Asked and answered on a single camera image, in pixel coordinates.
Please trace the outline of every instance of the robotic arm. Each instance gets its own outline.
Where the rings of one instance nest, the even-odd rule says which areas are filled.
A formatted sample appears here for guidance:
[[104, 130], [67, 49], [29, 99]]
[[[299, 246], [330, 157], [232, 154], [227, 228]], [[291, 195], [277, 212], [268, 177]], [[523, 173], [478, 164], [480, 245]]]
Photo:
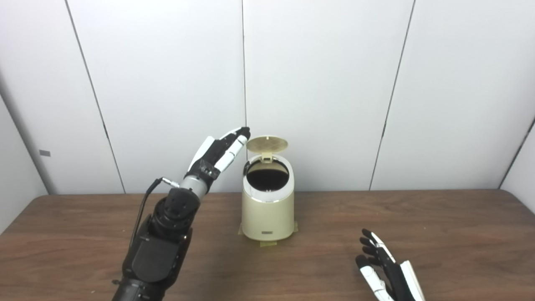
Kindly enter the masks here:
[[[418, 279], [409, 261], [397, 264], [383, 241], [370, 230], [362, 229], [360, 241], [364, 253], [355, 258], [362, 276], [379, 301], [425, 301]], [[383, 268], [392, 288], [377, 275], [372, 265]]]
[[[134, 227], [123, 277], [112, 301], [161, 301], [177, 280], [188, 251], [191, 225], [201, 200], [219, 175], [234, 161], [250, 138], [248, 127], [230, 131], [219, 140], [208, 137], [195, 154], [180, 184], [156, 179], [145, 194]], [[172, 186], [138, 228], [143, 207], [153, 189], [164, 182]]]

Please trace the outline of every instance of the black robotic arm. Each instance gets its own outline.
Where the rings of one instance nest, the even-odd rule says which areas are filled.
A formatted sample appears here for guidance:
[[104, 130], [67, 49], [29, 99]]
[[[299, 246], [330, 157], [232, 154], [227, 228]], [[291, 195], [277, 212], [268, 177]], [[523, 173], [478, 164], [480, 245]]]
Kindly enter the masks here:
[[[165, 291], [177, 280], [202, 198], [249, 138], [248, 127], [232, 130], [219, 140], [208, 137], [180, 184], [165, 178], [154, 181], [143, 198], [123, 262], [123, 277], [115, 282], [119, 287], [112, 301], [161, 301], [164, 298]], [[138, 228], [144, 203], [160, 182], [173, 188]]]

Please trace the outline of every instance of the tape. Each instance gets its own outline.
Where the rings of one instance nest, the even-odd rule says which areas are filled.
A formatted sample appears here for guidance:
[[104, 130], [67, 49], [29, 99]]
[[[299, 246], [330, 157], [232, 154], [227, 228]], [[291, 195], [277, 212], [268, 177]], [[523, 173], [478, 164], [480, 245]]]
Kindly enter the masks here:
[[269, 246], [276, 246], [277, 241], [274, 242], [260, 242], [260, 247], [269, 247]]

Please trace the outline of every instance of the trash can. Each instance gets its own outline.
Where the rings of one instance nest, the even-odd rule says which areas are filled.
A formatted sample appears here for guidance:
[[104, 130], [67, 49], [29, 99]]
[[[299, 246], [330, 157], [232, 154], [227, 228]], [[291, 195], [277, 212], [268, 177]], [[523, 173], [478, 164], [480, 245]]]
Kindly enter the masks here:
[[248, 150], [259, 153], [243, 170], [241, 229], [251, 239], [281, 240], [294, 231], [294, 172], [288, 160], [275, 155], [287, 147], [275, 136], [247, 143]]

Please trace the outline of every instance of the white robotic finger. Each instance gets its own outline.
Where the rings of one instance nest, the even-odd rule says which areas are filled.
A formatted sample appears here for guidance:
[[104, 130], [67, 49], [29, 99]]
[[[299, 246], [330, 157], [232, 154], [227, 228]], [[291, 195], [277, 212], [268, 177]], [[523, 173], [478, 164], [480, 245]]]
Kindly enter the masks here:
[[394, 298], [387, 291], [385, 282], [379, 278], [379, 275], [377, 275], [373, 267], [371, 267], [370, 262], [366, 257], [359, 255], [355, 258], [355, 261], [362, 276], [366, 279], [366, 282], [377, 299], [380, 301], [394, 301]]
[[422, 288], [420, 287], [418, 278], [416, 278], [416, 274], [414, 274], [414, 270], [412, 269], [410, 261], [404, 261], [402, 264], [400, 264], [400, 267], [401, 271], [403, 272], [403, 277], [405, 277], [405, 281], [407, 282], [407, 286], [409, 287], [410, 293], [414, 300], [425, 301], [424, 294], [422, 293]]
[[240, 129], [241, 129], [241, 127], [237, 127], [237, 128], [234, 129], [234, 130], [230, 130], [228, 133], [226, 133], [226, 134], [224, 134], [223, 136], [221, 136], [220, 139], [225, 138], [225, 137], [228, 136], [229, 134], [236, 134], [236, 132], [238, 132], [238, 130], [240, 130]]
[[394, 256], [392, 256], [392, 253], [390, 253], [385, 243], [383, 243], [383, 241], [379, 238], [379, 236], [375, 235], [375, 233], [373, 233], [372, 231], [366, 230], [366, 229], [362, 229], [362, 234], [364, 234], [364, 236], [369, 238], [375, 244], [376, 248], [382, 248], [386, 252], [386, 254], [390, 257], [392, 262], [396, 263]]
[[234, 158], [238, 155], [243, 146], [247, 143], [247, 138], [244, 136], [239, 136], [234, 143], [228, 148], [223, 157], [219, 159], [214, 165], [215, 168], [219, 169], [221, 172], [225, 171], [231, 163], [234, 161]]
[[199, 147], [199, 149], [195, 153], [195, 156], [193, 156], [193, 160], [189, 164], [188, 171], [192, 168], [193, 163], [199, 160], [208, 151], [214, 141], [216, 140], [212, 136], [206, 138], [206, 140], [201, 144], [201, 147]]

